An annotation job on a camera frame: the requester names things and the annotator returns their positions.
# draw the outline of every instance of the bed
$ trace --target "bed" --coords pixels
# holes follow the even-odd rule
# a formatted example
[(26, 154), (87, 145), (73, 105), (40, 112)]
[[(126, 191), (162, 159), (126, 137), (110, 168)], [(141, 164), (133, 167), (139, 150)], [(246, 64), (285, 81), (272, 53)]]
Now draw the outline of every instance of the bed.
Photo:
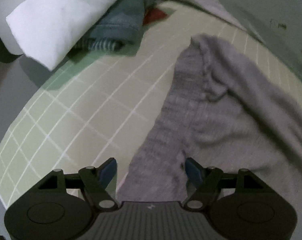
[[(166, 1), (159, 7), (170, 16), (146, 28), (141, 44), (112, 55), (70, 55), (27, 102), (0, 143), (0, 216), (55, 168), (74, 173), (115, 157), (119, 188), (192, 35), (207, 33), (231, 42), (302, 107), (302, 83), (246, 32), (182, 3)], [(301, 229), (293, 239), (302, 239)]]

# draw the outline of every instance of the dark object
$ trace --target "dark object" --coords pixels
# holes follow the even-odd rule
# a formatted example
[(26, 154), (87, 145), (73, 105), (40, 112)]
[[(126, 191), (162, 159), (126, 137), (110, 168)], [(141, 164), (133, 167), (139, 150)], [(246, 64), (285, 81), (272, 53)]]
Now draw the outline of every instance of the dark object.
[[(116, 168), (110, 158), (78, 174), (51, 171), (7, 210), (11, 238), (288, 240), (297, 223), (294, 208), (247, 169), (223, 173), (188, 158), (185, 171), (197, 190), (184, 203), (118, 205), (105, 191)], [(86, 201), (66, 188), (80, 188)], [(235, 193), (218, 199), (224, 188)]]

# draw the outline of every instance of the gray-blue cloth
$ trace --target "gray-blue cloth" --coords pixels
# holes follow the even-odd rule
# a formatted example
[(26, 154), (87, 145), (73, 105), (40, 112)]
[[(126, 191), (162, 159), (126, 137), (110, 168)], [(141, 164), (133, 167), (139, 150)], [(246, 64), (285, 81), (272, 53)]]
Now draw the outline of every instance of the gray-blue cloth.
[[(104, 16), (82, 36), (75, 48), (113, 51), (113, 48), (118, 50), (126, 43), (136, 43), (141, 34), (145, 8), (150, 7), (155, 1), (117, 0)], [(92, 45), (93, 43), (103, 44), (102, 39), (103, 42), (107, 40), (115, 46)]]

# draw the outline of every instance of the clothing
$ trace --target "clothing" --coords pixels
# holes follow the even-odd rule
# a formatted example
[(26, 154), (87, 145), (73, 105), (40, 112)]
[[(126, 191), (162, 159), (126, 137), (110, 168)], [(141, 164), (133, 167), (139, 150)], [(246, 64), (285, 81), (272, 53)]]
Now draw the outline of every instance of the clothing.
[[(150, 7), (155, 1), (117, 0), (104, 16), (81, 37), (75, 48), (114, 51), (113, 48), (120, 49), (123, 44), (136, 43), (141, 34), (145, 8)], [(94, 46), (94, 44), (102, 44), (102, 40), (105, 41), (105, 39), (112, 43), (112, 46)], [(91, 47), (87, 46), (92, 42), (94, 44)]]
[(183, 201), (187, 157), (247, 168), (302, 211), (302, 110), (228, 42), (192, 38), (154, 127), (133, 157), (120, 201)]

